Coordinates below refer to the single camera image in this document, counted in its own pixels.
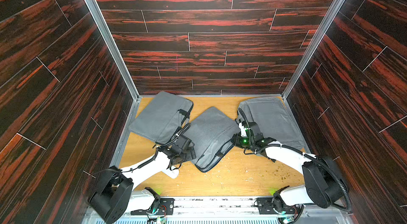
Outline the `grey laptop bag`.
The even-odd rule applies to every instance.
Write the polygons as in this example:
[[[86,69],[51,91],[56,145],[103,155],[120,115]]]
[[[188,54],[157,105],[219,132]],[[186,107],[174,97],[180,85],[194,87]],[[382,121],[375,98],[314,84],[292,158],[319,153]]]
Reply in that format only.
[[[164,145],[174,138],[194,107],[191,100],[161,91],[130,124],[131,132]]]
[[[234,147],[232,138],[239,132],[234,120],[216,107],[208,108],[183,134],[194,143],[196,158],[191,162],[203,173],[210,171]]]
[[[294,118],[289,114],[283,101],[277,97],[258,97],[241,102],[249,122],[255,122],[264,137],[271,137],[283,145],[301,150],[306,142]]]

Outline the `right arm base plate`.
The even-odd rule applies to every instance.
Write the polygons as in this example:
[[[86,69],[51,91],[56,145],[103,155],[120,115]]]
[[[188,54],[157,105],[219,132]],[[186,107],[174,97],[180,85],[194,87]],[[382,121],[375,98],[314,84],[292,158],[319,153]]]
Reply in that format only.
[[[288,206],[277,197],[275,198],[256,198],[254,206],[258,208],[260,214],[279,214],[279,215],[299,215],[303,211],[303,205]]]

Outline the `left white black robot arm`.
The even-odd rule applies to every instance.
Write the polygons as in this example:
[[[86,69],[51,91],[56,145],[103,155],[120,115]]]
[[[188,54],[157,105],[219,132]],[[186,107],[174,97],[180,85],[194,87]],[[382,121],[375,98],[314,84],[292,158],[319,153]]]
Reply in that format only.
[[[107,224],[113,224],[125,213],[142,212],[153,215],[159,212],[160,196],[152,188],[134,189],[153,175],[162,172],[174,179],[183,163],[196,158],[195,144],[184,134],[191,127],[186,124],[173,139],[158,146],[153,156],[122,169],[111,166],[94,173],[96,185],[90,193],[90,207]]]

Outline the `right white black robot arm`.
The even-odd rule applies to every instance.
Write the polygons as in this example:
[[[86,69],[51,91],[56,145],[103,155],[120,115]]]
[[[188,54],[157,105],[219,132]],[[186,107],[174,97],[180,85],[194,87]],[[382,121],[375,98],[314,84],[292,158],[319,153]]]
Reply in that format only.
[[[352,210],[349,188],[337,164],[330,158],[304,153],[277,140],[265,138],[255,122],[238,124],[240,132],[233,136],[234,146],[279,161],[298,171],[304,185],[285,187],[273,194],[272,207],[279,214],[286,213],[296,205],[316,205],[326,209],[333,206],[339,210]]]

